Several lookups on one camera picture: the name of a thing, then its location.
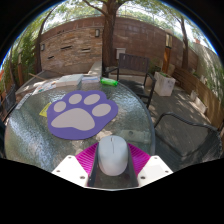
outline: chair leg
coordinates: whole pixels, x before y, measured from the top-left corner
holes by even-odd
[[[152,95],[153,95],[153,92],[154,92],[155,84],[156,84],[156,82],[153,81],[152,82],[152,89],[151,89],[150,94],[149,94],[149,100],[148,100],[148,103],[147,103],[147,108],[149,108],[149,105],[151,103],[151,99],[152,99]]]
[[[147,73],[145,74],[144,87],[145,87],[146,79],[147,79]]]
[[[117,81],[119,80],[119,68],[117,69]]]

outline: patio chair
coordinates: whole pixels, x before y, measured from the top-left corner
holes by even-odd
[[[182,117],[172,113],[163,113],[154,127],[156,128],[160,120],[164,116],[173,116],[174,118],[192,126],[198,126],[208,129],[208,135],[202,141],[196,149],[192,149],[189,153],[183,155],[183,150],[177,149],[171,142],[165,139],[156,129],[156,155],[160,156],[161,159],[170,167],[173,172],[188,167],[190,165],[199,164],[207,161],[223,158],[222,153],[222,141],[220,138],[220,132],[217,128],[204,125],[199,123],[193,123],[183,119]]]
[[[119,80],[119,71],[120,69],[128,69],[128,70],[133,70],[137,72],[143,72],[145,73],[145,80],[144,83],[139,83],[135,81],[129,81],[129,80]],[[105,73],[108,74],[112,71],[117,70],[117,81],[120,83],[124,84],[125,86],[129,87],[134,93],[136,93],[137,96],[141,98],[146,98],[148,99],[147,102],[144,102],[146,104],[146,107],[148,108],[152,99],[156,79],[153,77],[152,74],[148,73],[149,70],[149,58],[145,57],[140,57],[140,56],[135,56],[135,55],[130,55],[130,54],[119,54],[119,64],[118,67],[106,71]],[[152,79],[152,87],[149,95],[145,94],[144,88],[145,88],[145,83],[147,77],[150,77]]]

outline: purple paw print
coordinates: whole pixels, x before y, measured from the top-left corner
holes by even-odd
[[[103,92],[77,90],[49,106],[48,128],[59,138],[86,139],[99,133],[117,113],[117,104]]]

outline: glass table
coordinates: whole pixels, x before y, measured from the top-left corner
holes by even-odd
[[[117,116],[97,135],[85,140],[61,139],[50,133],[47,118],[39,113],[49,103],[61,99],[74,90],[100,90],[107,99],[118,105]],[[15,109],[5,132],[5,153],[9,160],[37,166],[52,172],[67,155],[77,155],[87,147],[108,135],[123,137],[128,143],[142,149],[149,155],[155,152],[153,123],[142,101],[130,89],[118,83],[117,86],[99,83],[80,83],[31,95],[20,109]],[[97,171],[95,187],[128,188],[128,174],[105,177]]]

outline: white planter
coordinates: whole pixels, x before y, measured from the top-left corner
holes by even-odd
[[[171,96],[176,80],[171,77],[164,77],[159,72],[155,72],[154,77],[156,79],[155,92],[159,96]]]
[[[191,91],[191,95],[190,95],[191,100],[192,101],[195,101],[195,99],[196,99],[197,96],[198,96],[198,94],[194,90],[192,90]]]
[[[195,99],[195,104],[198,106],[198,108],[200,109],[200,111],[203,114],[205,114],[205,112],[208,109],[208,107],[206,107],[198,97],[196,97],[196,99]]]

